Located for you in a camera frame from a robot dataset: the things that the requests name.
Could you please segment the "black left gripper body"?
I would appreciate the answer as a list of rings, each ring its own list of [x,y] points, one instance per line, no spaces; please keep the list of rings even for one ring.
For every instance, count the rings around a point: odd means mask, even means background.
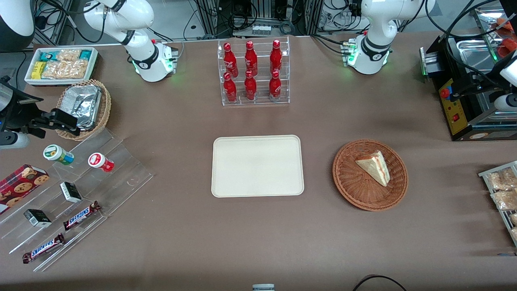
[[[495,81],[489,81],[483,74],[469,72],[467,78],[467,88],[464,90],[465,96],[478,95],[489,91],[501,91],[502,87]]]

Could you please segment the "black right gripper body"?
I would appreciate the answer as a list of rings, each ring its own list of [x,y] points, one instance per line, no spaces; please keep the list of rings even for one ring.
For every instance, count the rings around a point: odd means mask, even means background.
[[[45,114],[36,105],[41,101],[44,99],[26,94],[8,81],[1,81],[1,132],[15,131],[44,138],[46,131],[33,124]]]

